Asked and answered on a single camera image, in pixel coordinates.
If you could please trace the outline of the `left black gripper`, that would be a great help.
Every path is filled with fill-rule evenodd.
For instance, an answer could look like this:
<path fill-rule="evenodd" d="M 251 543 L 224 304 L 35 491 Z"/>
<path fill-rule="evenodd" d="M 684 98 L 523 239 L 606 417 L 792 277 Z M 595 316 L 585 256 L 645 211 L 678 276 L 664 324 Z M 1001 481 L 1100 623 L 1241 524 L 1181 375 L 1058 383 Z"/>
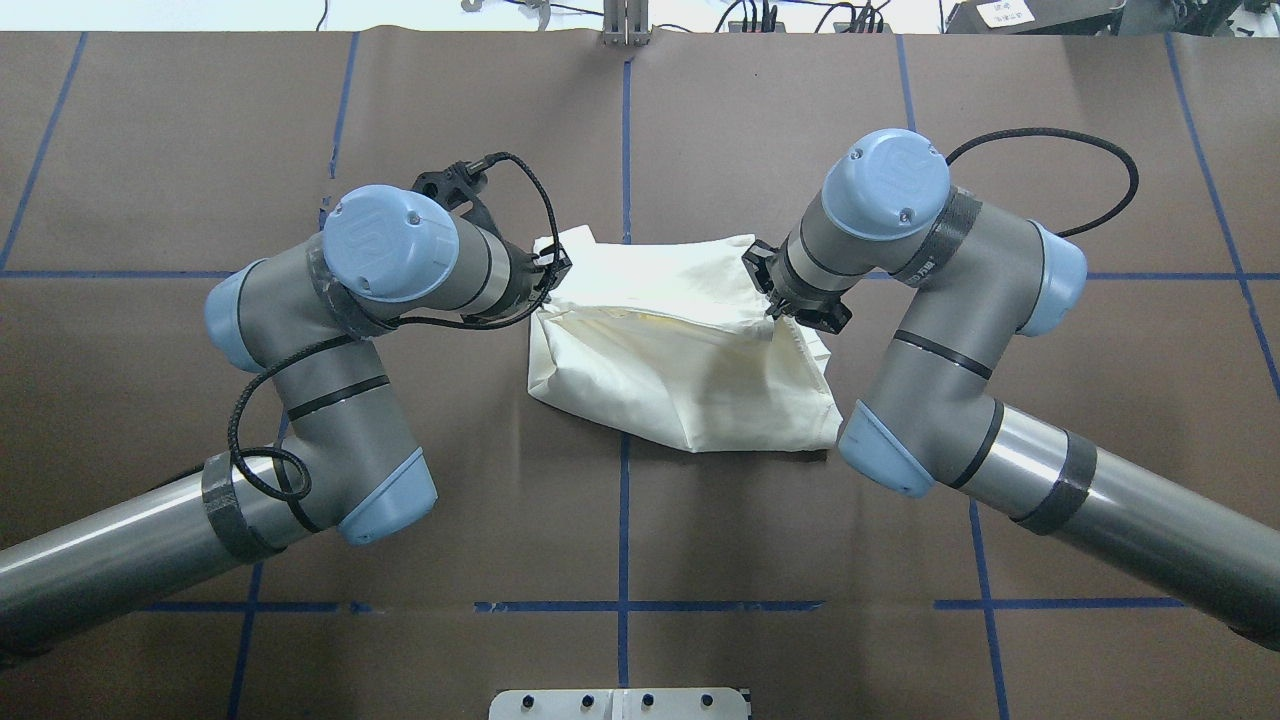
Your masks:
<path fill-rule="evenodd" d="M 529 309 L 536 296 L 543 305 L 572 266 L 564 249 L 553 249 L 550 240 L 543 238 L 530 252 L 495 236 L 485 236 L 488 270 L 479 295 L 462 306 L 462 320 L 467 324 L 490 325 L 515 319 Z"/>

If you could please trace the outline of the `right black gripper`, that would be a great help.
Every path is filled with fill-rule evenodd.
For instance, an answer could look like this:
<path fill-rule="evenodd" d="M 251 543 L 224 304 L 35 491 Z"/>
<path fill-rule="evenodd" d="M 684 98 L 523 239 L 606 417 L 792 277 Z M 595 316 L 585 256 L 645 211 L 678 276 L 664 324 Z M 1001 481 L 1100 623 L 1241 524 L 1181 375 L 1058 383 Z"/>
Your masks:
<path fill-rule="evenodd" d="M 774 320 L 791 316 L 804 327 L 837 334 L 852 316 L 844 305 L 852 277 L 819 264 L 797 236 L 777 249 L 754 240 L 742 264 L 756 292 L 771 299 L 765 314 Z"/>

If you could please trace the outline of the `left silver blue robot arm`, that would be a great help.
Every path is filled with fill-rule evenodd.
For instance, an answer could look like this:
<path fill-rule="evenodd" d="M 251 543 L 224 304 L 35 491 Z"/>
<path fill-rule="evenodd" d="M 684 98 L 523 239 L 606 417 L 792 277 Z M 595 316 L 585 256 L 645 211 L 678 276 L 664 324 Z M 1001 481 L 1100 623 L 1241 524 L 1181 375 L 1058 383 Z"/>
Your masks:
<path fill-rule="evenodd" d="M 227 447 L 202 465 L 3 551 L 3 666 L 67 637 L 337 529 L 379 541 L 436 501 L 374 346 L 422 322 L 521 322 L 570 268 L 558 238 L 527 251 L 389 184 L 349 191 L 320 232 L 219 283 L 205 323 L 252 374 Z"/>

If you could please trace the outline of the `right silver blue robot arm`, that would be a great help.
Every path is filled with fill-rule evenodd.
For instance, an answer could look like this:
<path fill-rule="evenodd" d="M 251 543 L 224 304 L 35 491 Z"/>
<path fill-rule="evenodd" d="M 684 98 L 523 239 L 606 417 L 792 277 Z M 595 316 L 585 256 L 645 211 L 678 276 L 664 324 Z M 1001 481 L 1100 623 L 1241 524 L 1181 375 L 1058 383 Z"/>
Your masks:
<path fill-rule="evenodd" d="M 1117 159 L 1121 197 L 1066 231 L 986 201 L 954 178 L 960 158 L 1011 138 L 1060 138 Z M 909 497 L 955 489 L 1029 534 L 1061 542 L 1161 591 L 1231 633 L 1277 650 L 1277 532 L 1005 401 L 993 387 L 1021 338 L 1078 305 L 1088 261 L 1073 242 L 1137 195 L 1135 159 L 1112 141 L 1044 126 L 978 135 L 941 151 L 915 131 L 855 140 L 778 242 L 742 255 L 767 314 L 827 334 L 874 272 L 911 293 L 836 447 Z"/>

